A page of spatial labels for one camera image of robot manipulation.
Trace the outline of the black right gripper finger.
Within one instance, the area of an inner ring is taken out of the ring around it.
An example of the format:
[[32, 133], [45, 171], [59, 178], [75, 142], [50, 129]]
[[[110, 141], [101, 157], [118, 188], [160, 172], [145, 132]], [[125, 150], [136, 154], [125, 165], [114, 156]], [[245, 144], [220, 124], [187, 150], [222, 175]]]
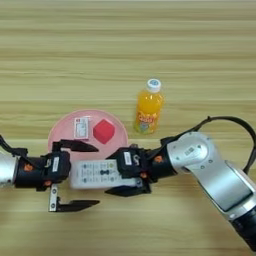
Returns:
[[140, 194], [150, 194], [151, 188], [149, 185], [140, 185], [140, 186], [119, 186], [108, 189], [105, 191], [106, 194], [120, 196], [120, 197], [131, 197], [137, 196]]
[[110, 156], [108, 156], [106, 159], [117, 159], [119, 156], [121, 148], [117, 149], [113, 154], [111, 154]]

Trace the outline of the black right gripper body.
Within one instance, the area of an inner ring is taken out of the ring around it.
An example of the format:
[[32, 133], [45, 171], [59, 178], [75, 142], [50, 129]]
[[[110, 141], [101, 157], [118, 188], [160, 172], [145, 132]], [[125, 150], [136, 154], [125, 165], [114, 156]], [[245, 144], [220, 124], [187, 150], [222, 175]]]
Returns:
[[130, 147], [129, 150], [133, 160], [130, 174], [133, 177], [148, 179], [151, 183], [156, 183], [159, 179], [177, 174], [168, 156], [167, 146], [156, 149]]

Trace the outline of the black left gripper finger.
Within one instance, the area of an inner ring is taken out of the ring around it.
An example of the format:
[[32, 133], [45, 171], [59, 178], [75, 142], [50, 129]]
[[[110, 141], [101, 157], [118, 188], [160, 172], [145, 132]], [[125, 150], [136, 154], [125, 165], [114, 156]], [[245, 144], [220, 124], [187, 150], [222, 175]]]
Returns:
[[98, 200], [72, 200], [69, 203], [62, 204], [58, 196], [58, 185], [53, 184], [49, 194], [49, 212], [79, 212], [99, 204]]
[[98, 152], [99, 149], [80, 140], [61, 139], [52, 143], [53, 152]]

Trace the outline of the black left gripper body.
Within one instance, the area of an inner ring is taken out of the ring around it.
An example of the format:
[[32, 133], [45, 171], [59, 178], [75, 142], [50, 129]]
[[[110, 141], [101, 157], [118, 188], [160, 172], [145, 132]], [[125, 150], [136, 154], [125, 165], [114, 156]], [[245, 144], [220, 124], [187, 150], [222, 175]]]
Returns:
[[52, 185], [52, 181], [47, 177], [48, 171], [45, 165], [44, 157], [29, 157], [27, 160], [20, 158], [14, 182], [15, 187], [45, 191]]

